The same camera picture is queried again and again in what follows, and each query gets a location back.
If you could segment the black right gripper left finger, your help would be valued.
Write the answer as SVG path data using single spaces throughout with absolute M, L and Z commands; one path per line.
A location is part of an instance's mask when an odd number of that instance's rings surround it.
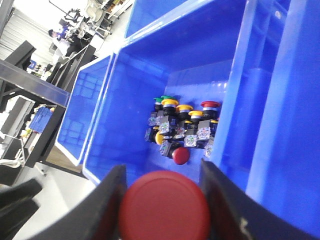
M 32 240 L 114 240 L 118 213 L 127 190 L 126 166 L 116 165 L 100 184 L 68 214 Z

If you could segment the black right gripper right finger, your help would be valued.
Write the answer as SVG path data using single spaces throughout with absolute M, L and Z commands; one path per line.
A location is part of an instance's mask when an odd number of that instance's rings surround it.
M 211 240 L 313 240 L 256 203 L 213 162 L 201 160 L 200 188 L 209 206 Z

